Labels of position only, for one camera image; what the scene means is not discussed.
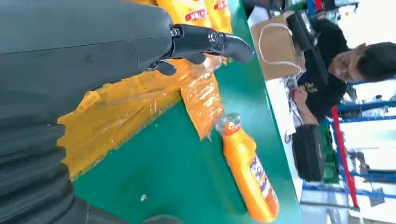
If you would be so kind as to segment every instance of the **cable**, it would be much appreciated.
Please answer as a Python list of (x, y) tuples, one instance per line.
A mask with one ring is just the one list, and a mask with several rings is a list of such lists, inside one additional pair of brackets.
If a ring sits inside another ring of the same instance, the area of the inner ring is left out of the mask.
[(259, 52), (260, 52), (260, 55), (261, 55), (262, 60), (263, 60), (265, 63), (271, 64), (271, 65), (290, 65), (290, 66), (293, 66), (293, 67), (295, 67), (296, 69), (298, 69), (298, 75), (300, 75), (300, 74), (303, 72), (303, 70), (301, 69), (300, 66), (294, 64), (293, 62), (287, 62), (287, 61), (269, 62), (269, 61), (267, 61), (267, 60), (264, 58), (264, 55), (262, 54), (261, 44), (260, 44), (260, 43), (261, 43), (261, 37), (263, 36), (264, 30), (267, 29), (267, 28), (269, 28), (269, 27), (281, 27), (281, 28), (284, 28), (284, 29), (286, 29), (286, 30), (289, 32), (289, 34), (290, 34), (291, 36), (293, 36), (291, 30), (290, 30), (285, 24), (281, 24), (281, 23), (270, 23), (270, 24), (265, 25), (265, 26), (261, 29), (260, 36), (259, 36), (259, 41), (258, 41)]
[[(265, 26), (261, 29), (261, 32), (260, 32), (260, 35), (259, 35), (259, 40), (258, 40), (259, 52), (260, 52), (260, 55), (261, 55), (262, 60), (263, 60), (265, 63), (271, 64), (271, 65), (289, 65), (289, 66), (295, 67), (296, 69), (298, 69), (298, 74), (297, 74), (297, 79), (296, 79), (296, 80), (298, 80), (298, 79), (301, 77), (302, 73), (303, 73), (303, 70), (301, 69), (300, 66), (294, 64), (293, 62), (287, 62), (287, 61), (269, 62), (269, 61), (267, 61), (267, 60), (264, 58), (264, 55), (262, 54), (262, 49), (261, 49), (261, 44), (260, 44), (260, 43), (261, 43), (261, 38), (262, 38), (262, 36), (263, 36), (263, 34), (264, 34), (264, 30), (267, 29), (267, 28), (269, 28), (269, 27), (281, 27), (281, 28), (284, 28), (284, 29), (286, 29), (286, 30), (289, 32), (289, 34), (290, 34), (291, 36), (293, 36), (293, 33), (291, 32), (291, 30), (290, 30), (289, 27), (287, 27), (285, 24), (281, 24), (281, 23), (270, 23), (270, 24), (265, 25)], [(296, 112), (295, 110), (293, 110), (293, 108), (291, 107), (291, 101), (293, 100), (293, 97), (292, 97), (292, 96), (293, 96), (293, 93), (292, 93), (292, 90), (290, 90), (290, 93), (288, 94), (288, 103), (289, 103), (290, 113), (293, 113), (293, 116), (296, 116), (296, 117), (298, 118), (300, 124), (303, 125), (303, 121), (302, 121), (301, 118), (297, 115), (297, 112)], [(283, 140), (285, 141), (286, 144), (289, 144), (289, 143), (291, 142), (291, 135), (287, 134), (287, 130), (285, 131), (285, 135), (284, 135), (284, 139), (283, 139)]]

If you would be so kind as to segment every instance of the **small white speck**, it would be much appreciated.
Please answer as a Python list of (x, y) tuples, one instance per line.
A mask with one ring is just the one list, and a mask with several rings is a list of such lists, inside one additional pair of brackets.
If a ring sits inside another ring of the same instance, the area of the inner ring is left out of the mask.
[(146, 196), (146, 195), (142, 195), (142, 196), (140, 197), (140, 201), (141, 201), (141, 202), (145, 201), (146, 199), (147, 199), (147, 196)]

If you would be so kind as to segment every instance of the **black t-shirt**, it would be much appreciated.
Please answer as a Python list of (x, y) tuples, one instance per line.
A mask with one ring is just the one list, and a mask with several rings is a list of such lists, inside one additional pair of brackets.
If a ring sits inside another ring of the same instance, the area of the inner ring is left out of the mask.
[[(311, 24), (312, 28), (320, 33), (318, 47), (328, 68), (337, 54), (349, 50), (347, 41), (341, 29), (328, 20), (312, 20)], [(307, 71), (299, 79), (298, 85), (305, 86), (308, 92), (306, 104), (311, 113), (321, 122), (331, 114), (332, 106), (340, 102), (347, 90), (347, 84), (329, 74), (328, 85), (325, 85), (318, 73), (313, 55), (305, 52), (304, 56)]]

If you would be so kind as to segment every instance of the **human hand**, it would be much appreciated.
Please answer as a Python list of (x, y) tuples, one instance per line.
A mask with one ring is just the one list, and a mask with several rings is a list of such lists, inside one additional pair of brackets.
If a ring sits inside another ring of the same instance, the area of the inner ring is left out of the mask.
[(297, 107), (306, 106), (305, 102), (307, 100), (308, 93), (304, 86), (299, 86), (293, 91), (293, 100)]

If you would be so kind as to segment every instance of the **red pole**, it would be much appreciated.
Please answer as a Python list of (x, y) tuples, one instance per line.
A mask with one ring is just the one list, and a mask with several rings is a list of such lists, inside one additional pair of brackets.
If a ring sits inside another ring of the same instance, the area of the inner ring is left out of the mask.
[(332, 108), (332, 116), (334, 119), (334, 131), (336, 135), (336, 139), (338, 142), (338, 147), (339, 147), (339, 153), (341, 157), (341, 162), (342, 166), (344, 167), (344, 174), (346, 178), (346, 183), (349, 188), (349, 192), (351, 194), (352, 202), (354, 204), (354, 207), (358, 208), (358, 200), (356, 198), (356, 187), (355, 187), (355, 181), (351, 177), (351, 173), (349, 172), (348, 168), (348, 163), (347, 163), (347, 153), (345, 151), (345, 146), (344, 146), (344, 138), (342, 137), (341, 130), (339, 128), (339, 117), (338, 117), (338, 109), (336, 106), (333, 106)]
[(323, 5), (322, 5), (322, 0), (315, 0), (315, 8), (318, 12), (322, 12), (323, 11)]

